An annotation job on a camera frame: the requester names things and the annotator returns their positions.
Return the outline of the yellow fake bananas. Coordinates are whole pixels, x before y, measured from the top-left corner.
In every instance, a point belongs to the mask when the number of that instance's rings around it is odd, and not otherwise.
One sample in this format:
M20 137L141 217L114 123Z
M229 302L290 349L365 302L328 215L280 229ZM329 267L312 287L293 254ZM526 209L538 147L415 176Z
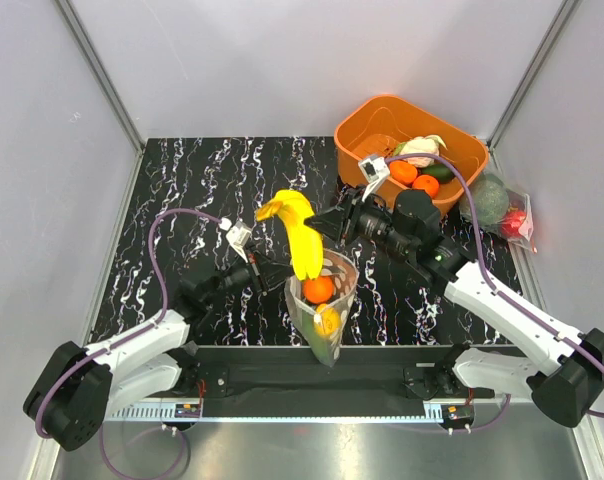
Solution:
M322 235L308 227L305 220L315 215L309 200L296 190L279 190L255 212L258 222L278 217L289 244L292 266L299 281L316 279L323 267Z

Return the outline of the clear polka dot zip bag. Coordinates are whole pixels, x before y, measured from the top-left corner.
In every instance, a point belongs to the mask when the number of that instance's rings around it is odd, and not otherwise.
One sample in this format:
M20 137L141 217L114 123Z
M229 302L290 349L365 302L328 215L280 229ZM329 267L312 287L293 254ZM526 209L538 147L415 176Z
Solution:
M333 367L340 356L342 335L353 306L358 270L346 256L324 250L320 276L301 282L286 280L284 294L289 317L316 359Z

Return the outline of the yellow fake lemon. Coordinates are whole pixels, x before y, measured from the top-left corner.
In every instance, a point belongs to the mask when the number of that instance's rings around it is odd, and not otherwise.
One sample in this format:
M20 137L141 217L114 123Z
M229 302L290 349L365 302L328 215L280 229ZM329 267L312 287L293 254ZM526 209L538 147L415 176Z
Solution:
M316 308L315 321L321 325L326 338L338 332L342 326L339 312L328 304L320 304Z

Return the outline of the green fake cucumber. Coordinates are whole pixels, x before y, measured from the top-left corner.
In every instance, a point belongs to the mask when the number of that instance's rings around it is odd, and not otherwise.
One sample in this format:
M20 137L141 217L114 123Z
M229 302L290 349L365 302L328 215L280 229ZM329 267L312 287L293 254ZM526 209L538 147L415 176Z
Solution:
M303 316L302 332L307 343L314 351L324 351L326 349L326 337L321 325L315 321L314 315Z

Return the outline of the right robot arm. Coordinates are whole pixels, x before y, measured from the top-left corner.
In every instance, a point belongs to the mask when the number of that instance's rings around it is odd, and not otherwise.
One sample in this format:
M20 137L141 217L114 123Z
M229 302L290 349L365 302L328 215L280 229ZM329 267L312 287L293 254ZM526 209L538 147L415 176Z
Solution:
M531 304L493 277L481 255L444 236L439 222L439 210L421 190L403 191L387 210L358 187L305 224L341 246L359 237L373 242L521 351L512 357L453 348L435 374L442 393L490 389L532 401L564 427L578 426L604 390L604 332L582 332Z

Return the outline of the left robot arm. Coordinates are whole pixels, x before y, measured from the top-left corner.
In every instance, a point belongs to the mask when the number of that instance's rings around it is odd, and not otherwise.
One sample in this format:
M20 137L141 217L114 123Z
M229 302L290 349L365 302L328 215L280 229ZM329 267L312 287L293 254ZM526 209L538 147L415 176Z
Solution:
M204 259L180 278L168 307L143 323L87 346L68 341L51 355L23 404L43 438L64 450L86 444L114 413L158 392L197 386L196 336L216 302L250 289L266 295L291 277L291 265L258 251L220 269Z

